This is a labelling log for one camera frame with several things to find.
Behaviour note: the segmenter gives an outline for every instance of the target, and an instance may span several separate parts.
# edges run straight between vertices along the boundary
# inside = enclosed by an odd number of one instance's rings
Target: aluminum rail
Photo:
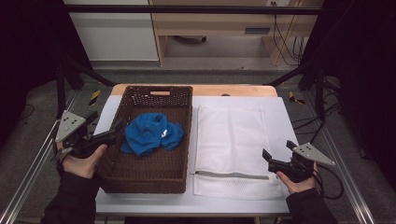
[[[68,107],[67,110],[70,110],[76,101],[78,96],[78,91],[72,91],[68,98]],[[23,203],[25,202],[27,196],[30,193],[35,181],[40,174],[41,169],[43,168],[44,163],[47,160],[48,155],[52,152],[53,146],[53,139],[52,136],[54,132],[57,131],[57,126],[60,121],[58,119],[52,125],[49,134],[47,135],[43,145],[38,150],[32,165],[30,166],[28,172],[26,173],[25,177],[23,178],[20,186],[18,187],[17,191],[14,193],[11,201],[8,203],[6,209],[2,211],[0,215],[0,224],[10,224],[15,221],[17,218],[18,213],[21,211]]]
[[[237,6],[146,6],[146,5],[43,5],[46,10],[84,13],[182,13],[182,14],[270,14],[333,15],[339,8],[322,7],[237,7]]]
[[[303,95],[307,101],[308,107],[311,109],[312,113],[316,115],[316,110],[313,107],[313,94],[311,92],[307,93],[303,91]],[[349,172],[347,165],[344,162],[341,154],[339,153],[334,141],[332,140],[332,137],[329,133],[329,130],[326,128],[326,125],[322,127],[322,133],[325,144],[328,146],[329,152],[335,160],[335,163],[337,164],[335,166],[336,170],[340,174],[340,179],[344,183],[346,194],[349,197],[349,200],[352,204],[353,209],[355,210],[359,222],[362,224],[374,224],[375,220],[373,218],[373,215],[369,207],[367,206],[366,201],[364,201],[364,198],[361,195],[361,191],[359,190],[355,180],[353,179],[352,174]]]

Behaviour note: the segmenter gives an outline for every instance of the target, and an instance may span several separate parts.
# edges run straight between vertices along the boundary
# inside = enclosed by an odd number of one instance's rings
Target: metal bar
[[[273,87],[278,87],[280,84],[284,83],[285,81],[291,79],[292,77],[301,75],[304,73],[306,69],[308,69],[312,65],[311,61],[308,61],[306,63],[300,64],[298,67],[294,68],[293,70],[289,71],[287,74],[283,75],[282,77],[279,77],[272,82],[269,83],[264,83],[262,84],[263,86],[273,86]]]
[[[64,92],[64,68],[62,67],[62,63],[59,64],[59,67],[56,69],[56,90],[58,92],[58,114],[56,119],[60,119],[62,117],[62,113],[66,109],[66,97]]]
[[[73,103],[77,99],[78,91],[74,91],[74,94],[71,94],[68,99],[68,107],[70,109],[73,106]],[[30,190],[33,187],[33,184],[37,180],[38,175],[47,160],[48,155],[51,153],[52,149],[52,136],[53,133],[56,132],[56,127],[59,123],[59,120],[56,119],[52,125],[47,138],[45,139],[43,145],[38,150],[37,155],[35,156],[32,165],[30,166],[28,172],[23,178],[20,186],[12,197],[11,201],[8,203],[6,209],[1,213],[0,216],[0,224],[10,224],[15,221],[18,213],[21,211],[21,207],[25,202],[27,196],[29,195]]]
[[[47,10],[84,13],[194,13],[194,14],[272,14],[331,15],[341,9],[321,7],[237,7],[237,6],[145,6],[145,5],[44,5]]]
[[[316,110],[314,109],[314,100],[312,93],[306,93],[303,91],[304,98],[308,104],[308,107],[311,109],[312,113],[316,115]],[[338,174],[340,174],[340,178],[344,183],[344,187],[346,189],[346,194],[349,197],[349,200],[352,204],[353,209],[355,210],[356,216],[359,219],[360,223],[364,224],[374,224],[375,220],[373,215],[371,214],[370,209],[367,206],[367,203],[364,201],[363,196],[361,195],[361,191],[359,190],[355,180],[353,179],[352,174],[349,172],[346,163],[344,162],[342,156],[338,152],[338,149],[332,140],[332,136],[329,133],[329,130],[326,128],[326,125],[322,127],[322,133],[325,143],[329,148],[329,152],[335,160],[337,164],[335,166]]]
[[[324,102],[323,102],[324,75],[320,65],[316,66],[316,70],[318,70],[318,74],[316,75],[317,93],[315,94],[315,109],[317,110],[319,119],[324,122],[326,118],[326,112],[324,111]]]
[[[99,74],[95,73],[94,71],[85,67],[84,65],[77,63],[74,60],[70,60],[69,64],[77,71],[82,72],[82,73],[100,81],[102,84],[104,84],[108,87],[114,87],[115,85],[119,84],[119,83],[112,82],[112,81],[108,80],[107,78],[101,77]]]

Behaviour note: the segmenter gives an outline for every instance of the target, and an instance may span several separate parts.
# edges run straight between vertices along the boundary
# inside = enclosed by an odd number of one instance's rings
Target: white mesh laundry bag
[[[271,153],[263,108],[199,106],[194,194],[240,200],[281,197],[280,182],[262,158],[263,148]]]

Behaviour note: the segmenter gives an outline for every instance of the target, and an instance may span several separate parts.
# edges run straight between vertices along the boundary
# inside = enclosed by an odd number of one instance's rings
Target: zipper
[[[208,177],[220,177],[220,178],[227,178],[227,177],[234,177],[234,178],[244,178],[244,179],[262,179],[262,180],[269,180],[270,177],[268,175],[245,175],[237,172],[228,173],[228,174],[219,174],[209,171],[195,171],[196,175],[208,176]]]

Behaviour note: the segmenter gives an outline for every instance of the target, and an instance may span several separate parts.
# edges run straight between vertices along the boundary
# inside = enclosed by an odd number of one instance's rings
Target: blue cloth
[[[183,135],[181,125],[168,122],[165,114],[141,114],[125,127],[126,141],[120,150],[137,156],[149,155],[159,146],[172,150],[180,143]]]
[[[178,146],[183,136],[184,132],[179,123],[168,122],[166,136],[162,139],[161,145],[166,150],[172,150]]]

